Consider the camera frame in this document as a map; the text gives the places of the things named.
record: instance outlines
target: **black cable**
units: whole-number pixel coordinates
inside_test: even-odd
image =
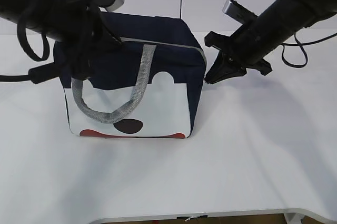
[[[46,31],[43,30],[41,33],[42,42],[43,42],[43,55],[42,58],[40,58],[31,48],[28,40],[27,40],[27,34],[26,34],[26,27],[27,27],[27,21],[31,17],[31,15],[34,13],[36,6],[37,6],[38,0],[30,0],[29,6],[25,11],[22,13],[22,15],[19,18],[19,21],[17,23],[17,38],[19,40],[19,43],[22,47],[22,49],[25,51],[25,53],[35,62],[43,62],[48,60],[50,55],[50,46],[49,42],[46,37]]]
[[[31,81],[29,75],[0,75],[0,82],[15,83]]]
[[[287,66],[289,66],[289,67],[294,67],[294,68],[296,68],[296,69],[301,69],[301,68],[305,67],[305,66],[308,64],[308,61],[309,61],[309,59],[308,59],[308,54],[306,53],[306,51],[305,51],[305,49],[304,49],[304,47],[303,47],[303,44],[297,39],[296,34],[294,35],[294,37],[295,37],[297,46],[300,47],[300,49],[302,50],[302,52],[303,52],[303,54],[304,54],[304,57],[305,57],[305,63],[302,64],[302,65],[296,65],[296,64],[292,64],[292,63],[288,62],[288,61],[285,59],[285,57],[284,57],[284,51],[285,51],[285,46],[284,46],[284,45],[282,45],[282,46],[283,46],[283,51],[282,51],[282,61],[283,61],[283,63],[284,63],[285,65],[287,65]]]
[[[318,43],[321,43],[323,41],[327,41],[331,38],[335,38],[337,37],[337,33],[335,34],[332,34],[328,37],[325,37],[325,38],[322,38],[320,40],[317,40],[317,41],[313,41],[313,42],[308,42],[308,43],[301,43],[301,46],[310,46],[310,45],[314,45],[314,44],[318,44]],[[292,43],[282,43],[283,46],[300,46],[299,44],[292,44]]]

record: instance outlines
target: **black strap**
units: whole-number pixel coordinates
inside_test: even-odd
[[[304,68],[304,67],[308,64],[308,61],[309,61],[309,59],[308,59],[308,54],[306,53],[306,51],[305,51],[305,49],[304,49],[302,43],[297,39],[296,34],[295,34],[294,37],[295,37],[295,41],[296,41],[297,45],[300,47],[300,49],[302,50],[302,52],[303,52],[303,54],[304,54],[304,57],[305,57],[305,63],[302,64],[302,65],[296,65],[296,64],[292,64],[292,63],[288,62],[288,61],[285,59],[285,57],[284,57],[284,51],[285,51],[285,45],[284,45],[284,44],[282,44],[282,46],[283,46],[283,51],[282,51],[282,61],[284,62],[285,65],[287,65],[287,66],[289,66],[289,67],[294,67],[294,68],[296,68],[296,69],[301,69],[301,68]]]
[[[35,62],[43,62],[46,61],[49,58],[50,55],[50,46],[49,42],[46,37],[46,31],[42,31],[41,37],[43,42],[43,55],[42,57],[39,57],[31,48],[28,40],[27,40],[27,34],[26,34],[26,28],[27,28],[27,21],[32,16],[32,14],[35,11],[35,8],[37,7],[38,0],[30,0],[29,6],[25,9],[25,11],[22,13],[22,15],[19,18],[19,21],[17,23],[16,33],[17,38],[19,40],[19,43],[24,50],[24,52]]]

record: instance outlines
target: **red stripe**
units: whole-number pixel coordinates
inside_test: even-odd
[[[85,137],[103,137],[103,138],[174,138],[174,139],[186,139],[186,136],[183,133],[176,133],[168,136],[160,136],[160,137],[130,137],[130,136],[115,136],[115,135],[108,135],[108,134],[102,134],[98,133],[94,130],[83,130],[80,133],[80,136]]]

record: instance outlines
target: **navy blue bag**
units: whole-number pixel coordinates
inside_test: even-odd
[[[186,138],[193,130],[205,55],[180,19],[104,13],[123,46],[90,60],[87,81],[65,70],[68,119],[76,135]],[[55,61],[64,57],[61,43]]]

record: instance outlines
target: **black spot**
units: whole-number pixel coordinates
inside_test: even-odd
[[[115,128],[127,134],[138,133],[143,128],[143,122],[140,120],[125,119],[114,124]]]

